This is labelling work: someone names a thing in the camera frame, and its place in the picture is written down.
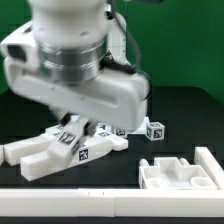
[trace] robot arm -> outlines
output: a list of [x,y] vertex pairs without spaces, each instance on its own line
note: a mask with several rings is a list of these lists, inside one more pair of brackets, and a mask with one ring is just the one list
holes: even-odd
[[[119,31],[113,36],[118,27],[105,16],[105,0],[29,3],[32,22],[1,43],[6,79],[18,95],[82,115],[78,123],[69,123],[48,148],[52,158],[67,166],[74,151],[85,141],[85,128],[92,128],[89,120],[128,131],[141,125],[146,115],[149,82],[124,65],[123,50],[123,64],[107,55],[107,50],[115,46],[113,40],[121,38],[125,42],[125,36]],[[109,28],[113,29],[107,45]],[[69,147],[60,141],[64,134],[72,139]]]

